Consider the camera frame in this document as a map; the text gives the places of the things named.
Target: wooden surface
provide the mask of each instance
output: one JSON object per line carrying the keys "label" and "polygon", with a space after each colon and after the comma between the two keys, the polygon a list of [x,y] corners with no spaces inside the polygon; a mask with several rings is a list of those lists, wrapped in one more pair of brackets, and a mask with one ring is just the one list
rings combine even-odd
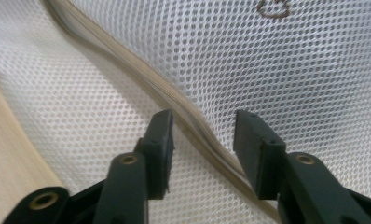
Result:
{"label": "wooden surface", "polygon": [[0,223],[30,192],[61,185],[28,140],[0,91]]}

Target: mesh texture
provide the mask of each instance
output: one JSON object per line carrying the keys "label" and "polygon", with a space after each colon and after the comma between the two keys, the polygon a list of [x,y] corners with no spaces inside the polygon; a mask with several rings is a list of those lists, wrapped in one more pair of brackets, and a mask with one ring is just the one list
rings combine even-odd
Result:
{"label": "mesh texture", "polygon": [[[109,161],[133,150],[161,110],[125,70],[61,34],[37,0],[0,0],[0,83],[72,192],[103,179]],[[173,131],[171,192],[150,203],[150,223],[273,223]]]}
{"label": "mesh texture", "polygon": [[[232,151],[236,109],[371,197],[371,0],[71,2],[176,86]],[[282,13],[282,3],[263,9]]]}

